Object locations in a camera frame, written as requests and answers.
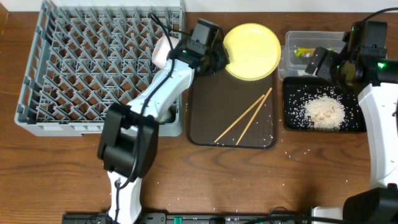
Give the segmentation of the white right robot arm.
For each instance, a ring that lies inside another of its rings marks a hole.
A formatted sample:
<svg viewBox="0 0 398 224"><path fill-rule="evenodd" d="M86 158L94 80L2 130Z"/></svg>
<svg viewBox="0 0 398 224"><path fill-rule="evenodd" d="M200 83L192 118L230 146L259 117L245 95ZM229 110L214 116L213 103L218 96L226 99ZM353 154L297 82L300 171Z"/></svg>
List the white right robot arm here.
<svg viewBox="0 0 398 224"><path fill-rule="evenodd" d="M317 47L305 69L353 91L366 125L370 189L345 201L342 223L397 223L397 61L387 58L386 35L386 22L354 22L340 53Z"/></svg>

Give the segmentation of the pink bowl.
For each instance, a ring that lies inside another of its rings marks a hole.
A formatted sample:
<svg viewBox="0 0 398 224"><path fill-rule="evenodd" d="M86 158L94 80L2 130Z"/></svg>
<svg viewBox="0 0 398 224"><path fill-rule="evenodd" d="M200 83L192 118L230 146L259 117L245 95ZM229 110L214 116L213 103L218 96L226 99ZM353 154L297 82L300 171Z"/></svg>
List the pink bowl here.
<svg viewBox="0 0 398 224"><path fill-rule="evenodd" d="M179 39L175 37L167 37L163 35L155 45L152 53L152 63L159 69L164 69L167 63L167 57L172 48L179 43Z"/></svg>

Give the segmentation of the wooden chopstick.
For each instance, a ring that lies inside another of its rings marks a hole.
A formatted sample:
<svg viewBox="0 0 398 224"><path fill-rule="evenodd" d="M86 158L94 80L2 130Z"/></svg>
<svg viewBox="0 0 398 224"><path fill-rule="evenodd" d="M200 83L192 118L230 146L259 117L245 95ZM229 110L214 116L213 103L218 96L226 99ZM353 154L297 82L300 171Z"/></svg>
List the wooden chopstick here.
<svg viewBox="0 0 398 224"><path fill-rule="evenodd" d="M246 111L244 111L235 121L232 122L215 140L217 143L230 129L232 129L247 113L249 113L263 98L265 95L261 95Z"/></svg>
<svg viewBox="0 0 398 224"><path fill-rule="evenodd" d="M249 129L250 125L252 124L252 122L254 121L254 119L256 118L258 112L260 111L261 107L263 106L263 104L265 103L265 101L267 100L267 97L270 95L272 91L272 87L269 88L268 92L262 97L262 100L260 102L260 104L258 105L258 107L256 108L255 112L253 113L251 119L249 120L249 122L247 123L245 129L243 130L243 132L241 133L238 141L236 142L236 145L238 145L240 143L240 141L242 140L242 138L244 137L244 135L246 134L247 130Z"/></svg>

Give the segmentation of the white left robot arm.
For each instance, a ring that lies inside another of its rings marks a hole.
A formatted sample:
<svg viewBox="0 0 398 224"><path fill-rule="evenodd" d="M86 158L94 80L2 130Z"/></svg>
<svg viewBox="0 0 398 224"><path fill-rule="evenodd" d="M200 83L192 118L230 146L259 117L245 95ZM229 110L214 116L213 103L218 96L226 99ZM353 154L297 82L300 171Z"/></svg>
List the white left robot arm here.
<svg viewBox="0 0 398 224"><path fill-rule="evenodd" d="M228 54L223 39L222 28L204 19L183 39L165 34L152 53L159 71L151 84L126 105L109 107L97 152L111 183L107 223L139 219L142 179L157 154L160 122L195 77L225 68Z"/></svg>

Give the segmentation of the yellow plate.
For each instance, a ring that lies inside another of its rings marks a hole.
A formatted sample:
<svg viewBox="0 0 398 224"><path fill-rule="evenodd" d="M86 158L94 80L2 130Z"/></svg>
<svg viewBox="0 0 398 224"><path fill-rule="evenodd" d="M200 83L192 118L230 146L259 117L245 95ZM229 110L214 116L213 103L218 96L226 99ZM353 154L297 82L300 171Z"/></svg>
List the yellow plate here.
<svg viewBox="0 0 398 224"><path fill-rule="evenodd" d="M277 36L270 28L256 23L241 24L224 38L228 53L226 70L244 81L256 81L270 75L282 54Z"/></svg>

